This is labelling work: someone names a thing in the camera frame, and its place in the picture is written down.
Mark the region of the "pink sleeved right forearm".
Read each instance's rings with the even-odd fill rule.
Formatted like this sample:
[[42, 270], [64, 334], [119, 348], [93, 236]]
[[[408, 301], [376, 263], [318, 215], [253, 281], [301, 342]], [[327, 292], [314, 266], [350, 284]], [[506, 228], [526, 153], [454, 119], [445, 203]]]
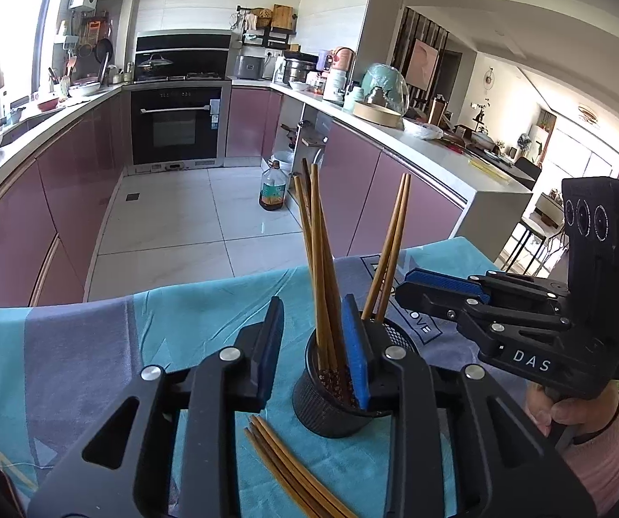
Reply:
[[563, 456], [592, 496], [597, 514], [612, 510], [619, 501], [619, 414], [601, 432], [575, 434]]

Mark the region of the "right hand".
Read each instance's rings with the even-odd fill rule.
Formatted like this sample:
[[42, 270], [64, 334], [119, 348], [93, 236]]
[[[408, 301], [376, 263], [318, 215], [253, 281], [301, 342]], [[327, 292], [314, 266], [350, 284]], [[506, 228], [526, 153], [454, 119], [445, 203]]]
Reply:
[[530, 382], [526, 389], [525, 412], [545, 436], [553, 423], [576, 427], [578, 435], [601, 432], [619, 414], [619, 388], [609, 384], [592, 400], [553, 401], [543, 386]]

